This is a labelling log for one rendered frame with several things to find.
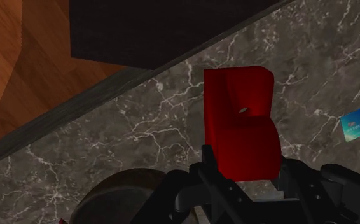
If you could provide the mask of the red angled block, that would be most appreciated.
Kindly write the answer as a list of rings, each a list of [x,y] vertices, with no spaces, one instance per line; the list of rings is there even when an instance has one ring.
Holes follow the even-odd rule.
[[[274,75],[261,66],[204,71],[205,142],[227,179],[275,179],[279,134],[271,119]]]

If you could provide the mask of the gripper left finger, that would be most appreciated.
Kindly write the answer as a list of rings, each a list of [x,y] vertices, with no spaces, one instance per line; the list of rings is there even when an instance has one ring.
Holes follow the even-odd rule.
[[[130,224],[182,224],[196,206],[210,224],[255,224],[253,201],[219,172],[209,145],[188,172],[168,172]]]

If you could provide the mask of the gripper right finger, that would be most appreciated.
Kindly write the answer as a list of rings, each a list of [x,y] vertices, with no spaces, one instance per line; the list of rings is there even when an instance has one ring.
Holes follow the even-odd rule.
[[[360,173],[338,164],[319,170],[282,157],[272,180],[286,199],[298,199],[308,224],[360,224]]]

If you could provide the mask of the dark brown round bowl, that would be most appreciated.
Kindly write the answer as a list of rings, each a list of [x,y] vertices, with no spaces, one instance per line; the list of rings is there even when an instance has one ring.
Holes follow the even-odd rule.
[[[186,171],[147,168],[117,172],[92,188],[69,224],[172,224],[169,214]]]

